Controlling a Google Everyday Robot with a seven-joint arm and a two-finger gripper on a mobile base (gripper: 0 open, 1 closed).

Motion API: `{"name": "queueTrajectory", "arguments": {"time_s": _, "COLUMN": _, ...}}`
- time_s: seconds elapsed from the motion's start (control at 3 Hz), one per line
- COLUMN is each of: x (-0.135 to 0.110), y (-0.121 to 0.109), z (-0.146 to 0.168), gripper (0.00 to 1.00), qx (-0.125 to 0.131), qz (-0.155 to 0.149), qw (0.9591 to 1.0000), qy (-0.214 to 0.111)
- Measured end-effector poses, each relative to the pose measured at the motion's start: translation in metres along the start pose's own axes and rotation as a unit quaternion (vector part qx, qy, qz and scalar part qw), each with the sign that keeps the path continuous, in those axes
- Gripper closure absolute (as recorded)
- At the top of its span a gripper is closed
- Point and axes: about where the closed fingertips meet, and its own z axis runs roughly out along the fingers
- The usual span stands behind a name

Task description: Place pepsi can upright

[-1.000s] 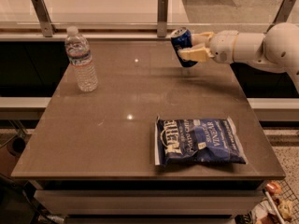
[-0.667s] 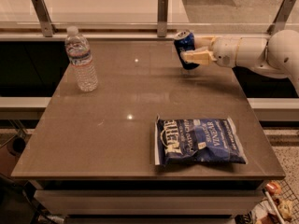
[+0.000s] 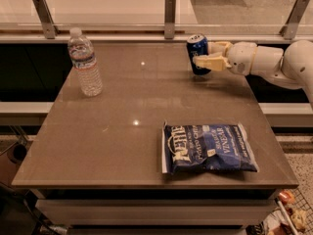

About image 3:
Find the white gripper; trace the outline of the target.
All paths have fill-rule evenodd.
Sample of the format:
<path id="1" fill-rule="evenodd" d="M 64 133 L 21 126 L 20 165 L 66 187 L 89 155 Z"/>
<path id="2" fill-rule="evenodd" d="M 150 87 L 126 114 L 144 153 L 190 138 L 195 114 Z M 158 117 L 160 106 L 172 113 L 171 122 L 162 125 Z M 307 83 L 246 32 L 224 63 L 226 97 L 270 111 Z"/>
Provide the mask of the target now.
<path id="1" fill-rule="evenodd" d="M 195 56 L 193 62 L 197 67 L 212 71 L 229 69 L 230 72 L 239 75 L 250 73 L 257 48 L 255 43 L 238 42 L 233 45 L 229 41 L 211 41 L 207 43 L 207 46 L 209 54 L 221 52 L 223 55 L 227 54 L 228 59 L 223 56 Z"/>

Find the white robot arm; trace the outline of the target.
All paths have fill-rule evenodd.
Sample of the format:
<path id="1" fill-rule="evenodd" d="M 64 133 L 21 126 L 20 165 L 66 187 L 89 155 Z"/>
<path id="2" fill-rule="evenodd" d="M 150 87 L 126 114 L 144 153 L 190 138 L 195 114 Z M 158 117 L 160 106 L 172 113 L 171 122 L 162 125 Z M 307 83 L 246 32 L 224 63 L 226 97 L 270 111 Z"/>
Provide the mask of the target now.
<path id="1" fill-rule="evenodd" d="M 313 43 L 293 42 L 286 50 L 254 42 L 209 42 L 208 55 L 196 55 L 193 63 L 205 70 L 262 77 L 287 89 L 302 89 L 313 107 Z"/>

